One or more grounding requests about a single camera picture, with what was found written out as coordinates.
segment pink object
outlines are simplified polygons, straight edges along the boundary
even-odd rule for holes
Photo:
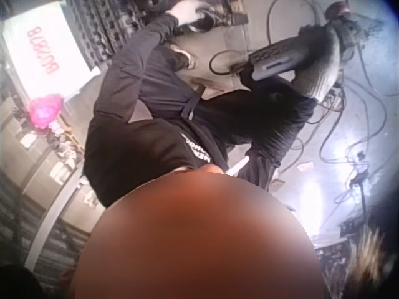
[[[61,95],[35,98],[29,104],[31,121],[39,129],[44,129],[57,118],[63,104],[64,98]]]

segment power tool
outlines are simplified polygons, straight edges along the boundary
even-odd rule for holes
[[[345,2],[335,2],[325,12],[328,23],[333,26],[340,39],[342,61],[346,62],[354,56],[356,45],[365,38],[362,28],[357,24],[357,18],[350,12]],[[269,45],[249,55],[249,65],[254,68],[252,78],[260,81],[314,61],[320,55],[320,35],[307,37],[292,37]]]

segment sign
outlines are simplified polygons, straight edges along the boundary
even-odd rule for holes
[[[69,98],[93,77],[59,2],[6,20],[3,37],[31,99],[58,93]]]

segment hand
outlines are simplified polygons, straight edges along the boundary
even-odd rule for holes
[[[338,78],[341,60],[338,35],[331,25],[327,25],[301,29],[299,38],[311,39],[308,41],[316,43],[312,45],[315,50],[311,51],[315,60],[310,65],[296,70],[292,87],[301,95],[321,102]]]
[[[170,11],[166,11],[167,14],[171,14],[179,20],[179,26],[191,24],[199,19],[205,17],[205,15],[199,12],[200,9],[206,9],[211,7],[206,2],[194,1],[194,0],[183,0],[173,6]]]

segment floor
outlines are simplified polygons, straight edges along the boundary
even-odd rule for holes
[[[184,49],[199,57],[198,68],[194,71],[182,72],[187,80],[190,77],[206,78],[218,82],[226,91],[240,88],[236,78],[217,77],[210,73],[208,63],[217,52],[226,49],[252,51],[267,45],[266,15],[272,0],[244,0],[244,6],[249,15],[249,24],[232,28],[218,28],[207,34],[192,34],[177,40]],[[333,1],[319,0],[325,9]],[[383,93],[398,92],[398,21],[395,13],[383,1],[352,0],[352,10],[370,18],[383,21],[382,31],[372,36],[363,51],[370,79],[378,90]],[[370,23],[361,17],[362,22]],[[281,0],[271,16],[272,40],[278,41],[297,34],[301,26],[314,23],[312,10],[305,1]],[[237,57],[225,56],[216,61],[216,67],[227,65],[230,59]],[[346,66],[346,76],[354,78],[366,86],[358,55]],[[64,108],[64,115],[73,127],[75,136],[84,143],[87,127],[92,116],[92,105],[99,92],[103,74],[92,80],[80,95],[71,99]],[[345,156],[346,148],[357,140],[367,136],[367,122],[363,102],[350,88],[354,88],[367,104],[370,131],[377,131],[384,119],[381,104],[367,92],[359,89],[349,81],[345,84],[348,104],[342,120],[324,148],[323,155],[328,158]],[[208,90],[207,96],[214,95],[214,90]],[[368,147],[365,161],[369,163],[370,172],[378,170],[365,182],[366,202],[368,207],[382,200],[383,193],[389,189],[390,178],[398,170],[398,98],[381,97],[387,108],[387,122],[381,133],[374,137]],[[314,119],[323,114],[322,108],[317,109]],[[319,148],[331,129],[337,114],[332,114],[320,127],[312,141],[306,146],[301,159],[288,171],[279,177],[282,181],[276,186],[273,195],[284,204],[296,210],[296,216],[315,246],[326,245],[339,239],[339,224],[361,211],[360,191],[354,188],[351,196],[341,200],[340,194],[347,190],[345,182],[353,178],[355,173],[348,164],[326,164],[319,158]],[[307,140],[314,126],[307,125],[300,138]],[[351,151],[351,157],[366,151],[367,144],[362,143]],[[231,153],[231,163],[241,159],[248,147],[236,148]],[[282,168],[290,165],[298,156],[298,151],[290,151],[282,163]]]

